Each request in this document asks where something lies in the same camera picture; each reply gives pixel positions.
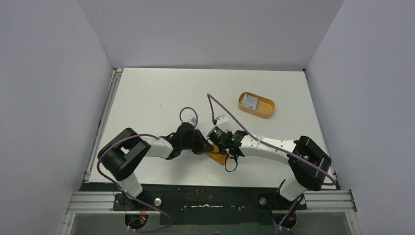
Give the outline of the yellow leather card holder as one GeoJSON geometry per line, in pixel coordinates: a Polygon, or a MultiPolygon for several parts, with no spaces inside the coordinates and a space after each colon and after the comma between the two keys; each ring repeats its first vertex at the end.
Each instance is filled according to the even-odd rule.
{"type": "Polygon", "coordinates": [[[217,163],[225,165],[227,160],[227,154],[219,153],[219,147],[214,143],[212,143],[211,145],[214,147],[214,149],[212,151],[206,152],[205,154],[217,163]]]}

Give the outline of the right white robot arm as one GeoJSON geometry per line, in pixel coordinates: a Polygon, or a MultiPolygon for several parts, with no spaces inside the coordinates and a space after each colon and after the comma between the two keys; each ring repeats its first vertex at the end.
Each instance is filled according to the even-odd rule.
{"type": "Polygon", "coordinates": [[[207,138],[218,146],[220,152],[231,157],[262,157],[290,166],[292,176],[283,181],[275,195],[276,205],[281,209],[289,208],[307,190],[321,190],[325,179],[335,184],[328,173],[331,158],[307,136],[285,141],[255,136],[242,130],[225,132],[215,126],[207,138]]]}

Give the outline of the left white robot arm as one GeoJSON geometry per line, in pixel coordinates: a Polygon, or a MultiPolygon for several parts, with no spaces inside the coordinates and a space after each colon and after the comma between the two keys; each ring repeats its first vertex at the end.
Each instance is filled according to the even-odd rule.
{"type": "Polygon", "coordinates": [[[214,147],[190,122],[183,122],[175,132],[159,137],[126,128],[99,151],[96,168],[127,194],[127,206],[139,210],[145,203],[142,185],[134,174],[140,162],[144,157],[171,160],[184,150],[199,155],[214,150],[214,147]]]}

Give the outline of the silver credit card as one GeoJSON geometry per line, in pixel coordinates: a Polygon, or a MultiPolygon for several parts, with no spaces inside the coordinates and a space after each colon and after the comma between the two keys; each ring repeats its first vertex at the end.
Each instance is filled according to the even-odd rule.
{"type": "Polygon", "coordinates": [[[244,94],[242,101],[241,101],[241,105],[246,108],[256,110],[257,105],[258,105],[258,100],[259,98],[257,96],[244,94]]]}

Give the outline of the orange oval tray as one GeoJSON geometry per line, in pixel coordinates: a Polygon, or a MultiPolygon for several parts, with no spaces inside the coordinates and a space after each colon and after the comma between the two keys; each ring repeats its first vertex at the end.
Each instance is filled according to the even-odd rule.
{"type": "Polygon", "coordinates": [[[238,108],[241,111],[260,118],[270,118],[275,107],[271,99],[250,92],[243,92],[238,99],[238,108]]]}

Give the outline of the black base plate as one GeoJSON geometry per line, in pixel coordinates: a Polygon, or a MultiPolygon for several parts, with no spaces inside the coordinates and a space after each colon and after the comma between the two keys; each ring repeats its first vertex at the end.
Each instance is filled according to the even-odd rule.
{"type": "Polygon", "coordinates": [[[295,224],[297,212],[332,212],[348,198],[339,190],[307,191],[294,203],[275,188],[145,185],[137,200],[119,191],[78,192],[71,209],[122,213],[126,226],[136,231],[148,230],[153,215],[159,216],[159,227],[245,223],[288,227],[295,224]]]}

